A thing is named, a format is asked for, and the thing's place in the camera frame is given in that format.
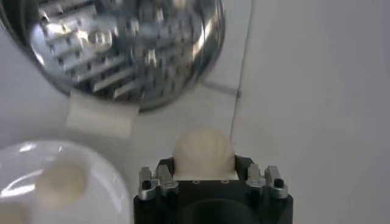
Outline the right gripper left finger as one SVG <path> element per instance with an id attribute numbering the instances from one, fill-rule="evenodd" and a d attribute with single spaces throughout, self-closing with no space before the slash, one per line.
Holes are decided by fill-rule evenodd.
<path id="1" fill-rule="evenodd" d="M 158 193 L 167 197 L 168 194 L 178 194 L 179 183 L 174 180 L 174 158 L 159 161 L 155 173 L 148 166 L 139 172 L 138 198 L 143 201 L 153 200 Z"/>

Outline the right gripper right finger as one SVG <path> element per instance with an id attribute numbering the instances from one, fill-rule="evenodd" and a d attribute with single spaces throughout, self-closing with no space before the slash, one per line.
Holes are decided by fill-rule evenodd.
<path id="1" fill-rule="evenodd" d="M 235 171 L 238 179 L 244 181 L 250 189 L 257 190 L 260 194 L 267 189 L 272 198 L 276 200 L 288 197 L 288 186 L 280 175 L 277 166 L 267 166 L 264 174 L 261 174 L 259 165 L 252 159 L 243 156 L 235 156 Z"/>

